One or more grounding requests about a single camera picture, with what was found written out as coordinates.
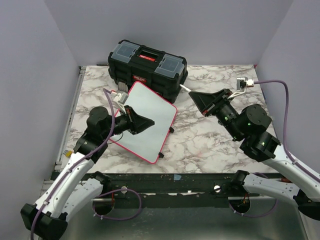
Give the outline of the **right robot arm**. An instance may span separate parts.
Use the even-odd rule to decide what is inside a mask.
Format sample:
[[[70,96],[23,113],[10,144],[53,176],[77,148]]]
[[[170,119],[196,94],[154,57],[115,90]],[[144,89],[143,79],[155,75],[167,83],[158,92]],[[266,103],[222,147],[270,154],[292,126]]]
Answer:
[[[233,141],[241,142],[240,149],[246,156],[289,180],[274,181],[239,171],[240,176],[230,183],[234,195],[241,196],[245,192],[266,195],[293,204],[311,219],[320,219],[320,174],[290,156],[284,143],[267,131],[272,119],[259,104],[249,105],[238,113],[231,105],[233,96],[229,89],[215,93],[190,91],[188,94],[203,116],[215,116]]]

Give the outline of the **black and white marker pen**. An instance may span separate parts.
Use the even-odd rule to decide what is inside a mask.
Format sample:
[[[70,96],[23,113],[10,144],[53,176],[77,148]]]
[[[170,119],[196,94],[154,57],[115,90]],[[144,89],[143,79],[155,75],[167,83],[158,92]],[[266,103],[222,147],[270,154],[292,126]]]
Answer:
[[[191,92],[191,90],[188,87],[184,86],[183,84],[180,84],[180,87],[185,91],[187,91],[188,93]]]

